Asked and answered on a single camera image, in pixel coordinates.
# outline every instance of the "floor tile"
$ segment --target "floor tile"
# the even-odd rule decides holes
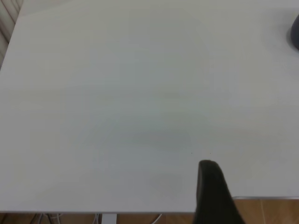
[[[299,200],[262,200],[266,224],[299,224]]]
[[[151,224],[159,214],[119,214],[117,224]],[[166,224],[166,215],[162,215],[155,224]]]
[[[33,217],[30,213],[7,213],[5,219],[0,215],[1,223],[3,224],[29,224]]]
[[[190,214],[168,214],[166,216],[167,224],[192,224],[194,213]]]
[[[264,224],[260,200],[235,200],[235,204],[246,224]]]

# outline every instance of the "black object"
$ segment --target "black object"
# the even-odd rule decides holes
[[[291,41],[295,48],[299,49],[299,15],[295,19],[291,28]]]
[[[214,161],[199,163],[196,202],[193,224],[245,224]]]
[[[49,214],[46,214],[46,216],[47,216],[47,218],[48,218],[49,223],[50,223],[50,224],[53,224],[53,223],[52,223],[52,220],[51,220],[51,218],[50,218],[50,215],[49,215]]]

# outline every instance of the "black mouse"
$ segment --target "black mouse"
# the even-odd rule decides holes
[[[295,48],[299,50],[299,15],[295,19],[291,28],[291,41]]]

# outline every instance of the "white desk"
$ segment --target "white desk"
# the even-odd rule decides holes
[[[0,210],[299,196],[297,0],[27,0],[0,73]]]

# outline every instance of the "white tabletop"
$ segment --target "white tabletop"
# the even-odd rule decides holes
[[[0,72],[0,210],[299,196],[297,0],[27,0]]]

